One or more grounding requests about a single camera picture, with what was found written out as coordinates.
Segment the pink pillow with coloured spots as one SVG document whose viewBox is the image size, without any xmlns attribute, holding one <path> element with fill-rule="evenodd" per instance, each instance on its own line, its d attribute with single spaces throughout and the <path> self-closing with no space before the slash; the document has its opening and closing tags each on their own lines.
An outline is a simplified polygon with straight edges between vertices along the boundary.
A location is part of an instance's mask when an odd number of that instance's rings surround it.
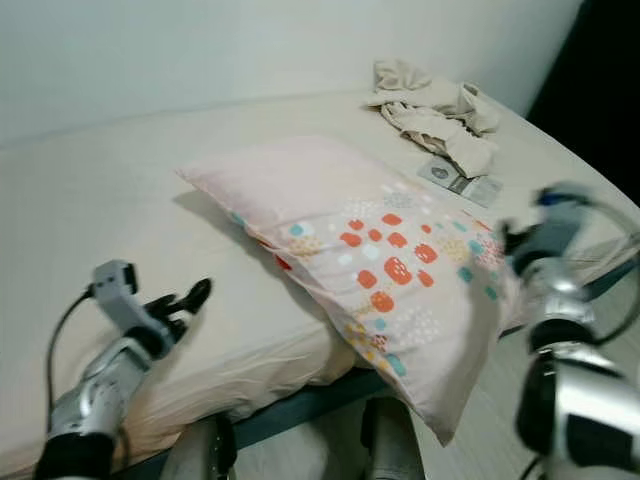
<svg viewBox="0 0 640 480">
<path fill-rule="evenodd" d="M 451 444 L 520 284 L 494 230 L 347 143 L 300 136 L 193 161 L 205 193 L 319 303 L 340 337 Z"/>
</svg>

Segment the grey and white packet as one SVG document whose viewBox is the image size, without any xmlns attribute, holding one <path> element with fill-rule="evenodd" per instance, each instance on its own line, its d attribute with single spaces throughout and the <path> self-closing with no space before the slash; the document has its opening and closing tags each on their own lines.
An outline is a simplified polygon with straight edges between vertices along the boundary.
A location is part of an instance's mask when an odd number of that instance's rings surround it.
<svg viewBox="0 0 640 480">
<path fill-rule="evenodd" d="M 431 157 L 420 166 L 417 174 L 421 178 L 440 186 L 466 200 L 483 207 L 492 206 L 498 200 L 503 184 L 493 175 L 466 177 L 456 165 L 443 157 Z"/>
</svg>

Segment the bed with cream sheet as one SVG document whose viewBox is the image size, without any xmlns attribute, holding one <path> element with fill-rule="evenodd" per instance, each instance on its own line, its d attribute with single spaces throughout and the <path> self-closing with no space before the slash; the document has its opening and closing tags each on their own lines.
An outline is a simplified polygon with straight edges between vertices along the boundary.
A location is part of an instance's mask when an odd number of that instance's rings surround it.
<svg viewBox="0 0 640 480">
<path fill-rule="evenodd" d="M 143 300 L 214 283 L 209 302 L 148 375 L 128 417 L 133 461 L 175 442 L 207 413 L 239 416 L 326 390 L 364 361 L 324 311 L 287 278 L 210 197 L 179 178 L 180 166 L 253 145 L 320 134 L 399 170 L 494 227 L 532 221 L 532 197 L 557 180 L 640 221 L 640 206 L 562 143 L 507 108 L 495 133 L 502 184 L 481 207 L 419 177 L 428 154 L 399 137 L 362 91 L 232 102 L 196 111 L 136 116 L 0 152 L 0 330 L 3 425 L 0 475 L 27 479 L 45 443 L 44 362 L 52 329 L 111 259 L 133 262 Z"/>
</svg>

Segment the robot left leg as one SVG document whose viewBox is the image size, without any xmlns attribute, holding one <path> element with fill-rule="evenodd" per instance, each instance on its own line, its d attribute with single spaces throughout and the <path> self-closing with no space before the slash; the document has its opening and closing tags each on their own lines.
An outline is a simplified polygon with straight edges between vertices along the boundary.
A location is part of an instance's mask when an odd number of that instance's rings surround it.
<svg viewBox="0 0 640 480">
<path fill-rule="evenodd" d="M 236 480 L 236 431 L 227 413 L 192 422 L 170 448 L 157 480 Z"/>
</svg>

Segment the robot leg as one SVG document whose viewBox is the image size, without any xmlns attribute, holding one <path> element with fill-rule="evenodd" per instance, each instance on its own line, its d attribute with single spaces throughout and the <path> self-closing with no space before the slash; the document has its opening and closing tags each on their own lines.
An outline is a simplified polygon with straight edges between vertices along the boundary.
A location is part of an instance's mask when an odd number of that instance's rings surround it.
<svg viewBox="0 0 640 480">
<path fill-rule="evenodd" d="M 428 480 L 410 410 L 396 397 L 372 397 L 362 413 L 367 462 L 360 480 Z"/>
<path fill-rule="evenodd" d="M 157 480 L 236 480 L 236 431 L 227 413 L 192 422 L 170 448 Z"/>
</svg>

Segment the crumpled beige cloth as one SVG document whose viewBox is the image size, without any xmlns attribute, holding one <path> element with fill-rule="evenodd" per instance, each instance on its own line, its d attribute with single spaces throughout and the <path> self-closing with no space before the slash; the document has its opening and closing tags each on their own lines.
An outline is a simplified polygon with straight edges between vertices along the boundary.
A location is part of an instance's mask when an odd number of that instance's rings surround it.
<svg viewBox="0 0 640 480">
<path fill-rule="evenodd" d="M 434 76 L 408 61 L 372 63 L 374 87 L 366 106 L 378 111 L 403 137 L 447 157 L 463 177 L 492 173 L 500 109 L 475 84 Z"/>
</svg>

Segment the robot right leg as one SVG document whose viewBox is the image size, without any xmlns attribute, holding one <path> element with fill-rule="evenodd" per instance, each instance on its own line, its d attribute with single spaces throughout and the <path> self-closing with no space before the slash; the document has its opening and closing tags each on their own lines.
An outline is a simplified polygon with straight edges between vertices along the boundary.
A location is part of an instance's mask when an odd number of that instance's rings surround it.
<svg viewBox="0 0 640 480">
<path fill-rule="evenodd" d="M 428 480 L 410 410 L 396 397 L 372 397 L 362 413 L 367 462 L 360 480 Z"/>
</svg>

